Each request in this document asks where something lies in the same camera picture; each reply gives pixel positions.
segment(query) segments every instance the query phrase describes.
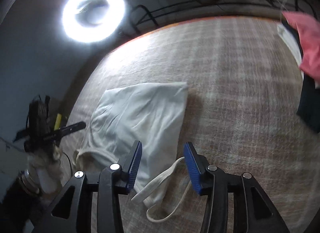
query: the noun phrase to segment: pink cloth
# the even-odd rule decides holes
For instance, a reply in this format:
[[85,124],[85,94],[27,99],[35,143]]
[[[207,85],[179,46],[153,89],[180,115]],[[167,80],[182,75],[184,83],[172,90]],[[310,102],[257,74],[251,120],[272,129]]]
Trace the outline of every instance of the pink cloth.
[[320,83],[320,23],[302,12],[283,12],[291,27],[299,33],[303,51],[299,69]]

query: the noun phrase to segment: plaid rug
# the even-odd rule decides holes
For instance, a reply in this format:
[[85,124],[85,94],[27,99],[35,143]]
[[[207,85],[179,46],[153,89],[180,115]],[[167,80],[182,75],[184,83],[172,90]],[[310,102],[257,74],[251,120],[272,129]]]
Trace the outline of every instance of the plaid rug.
[[[83,88],[68,123],[89,123],[106,89],[144,82],[187,82],[188,103],[180,132],[199,154],[225,172],[251,172],[279,210],[290,232],[302,232],[320,206],[320,138],[296,116],[302,80],[276,23],[250,17],[206,18],[174,24],[124,44],[108,54]],[[72,157],[85,131],[63,139]],[[70,175],[63,161],[65,181]],[[97,170],[91,159],[86,170]],[[182,163],[169,183],[164,217],[187,183]],[[199,232],[206,197],[189,190],[175,216],[161,224],[146,218],[143,204],[120,197],[125,232]],[[92,207],[96,231],[96,195]],[[232,232],[230,205],[228,232]]]

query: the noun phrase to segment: black cable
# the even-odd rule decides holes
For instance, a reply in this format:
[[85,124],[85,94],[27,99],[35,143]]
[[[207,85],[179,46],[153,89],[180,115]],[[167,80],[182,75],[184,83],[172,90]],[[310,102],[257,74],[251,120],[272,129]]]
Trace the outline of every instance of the black cable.
[[[261,7],[268,7],[268,8],[278,8],[277,6],[273,7],[270,4],[261,4],[261,3],[252,3],[252,2],[220,2],[220,3],[212,4],[212,6],[214,6],[214,5],[230,5],[230,4],[233,4],[233,5],[254,5],[254,6],[261,6]],[[162,16],[166,16],[166,15],[171,14],[171,13],[177,13],[177,12],[185,11],[187,9],[196,9],[196,8],[202,8],[202,7],[207,7],[207,6],[209,6],[209,5],[198,5],[198,6],[194,6],[194,7],[190,7],[190,8],[177,9],[175,11],[170,11],[170,12],[167,12],[167,13],[162,13],[162,14],[156,15],[156,16],[154,16],[154,18],[159,18],[159,17],[162,17]],[[145,19],[143,21],[140,21],[139,24],[142,24],[142,23],[145,23],[145,22],[148,22],[148,21],[150,21],[150,19]]]
[[69,165],[70,165],[70,178],[72,177],[72,166],[71,166],[71,161],[70,161],[70,158],[69,158],[69,156],[67,156],[67,154],[63,151],[62,152],[67,158],[68,158],[68,161],[69,161]]
[[29,114],[27,115],[27,120],[26,120],[26,130],[28,129],[28,121],[29,121]]
[[225,11],[223,8],[221,8],[218,4],[216,4],[221,10]]

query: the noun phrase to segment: wall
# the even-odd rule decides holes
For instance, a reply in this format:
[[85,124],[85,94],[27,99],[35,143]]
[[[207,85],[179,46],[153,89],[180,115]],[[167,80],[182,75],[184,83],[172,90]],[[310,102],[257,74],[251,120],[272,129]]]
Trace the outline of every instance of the wall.
[[[3,162],[4,161],[4,156],[7,157],[7,160],[6,161],[13,161],[14,163],[16,164],[21,164],[22,160],[18,157],[18,160],[17,161],[17,156],[15,155],[16,154],[16,151],[15,150],[8,150],[8,151],[11,151],[11,153],[9,154],[9,158],[8,158],[8,154],[5,154],[3,153],[3,149],[4,147],[2,146],[2,142],[0,141],[0,202],[2,201],[2,199],[4,198],[5,194],[7,193],[7,189],[10,187],[10,185],[13,183],[13,181],[15,180],[16,176],[17,176],[17,172],[14,173],[13,170],[16,170],[17,168],[19,168],[18,166],[19,165],[16,165],[15,166],[15,169],[10,169],[8,170],[8,167],[6,164],[6,162]],[[30,220],[27,221],[26,225],[25,225],[25,228],[24,228],[24,233],[30,233],[32,232],[33,230],[33,225],[31,223]]]
[[37,94],[62,100],[97,44],[69,39],[61,15],[68,0],[16,0],[0,25],[0,136],[12,141]]

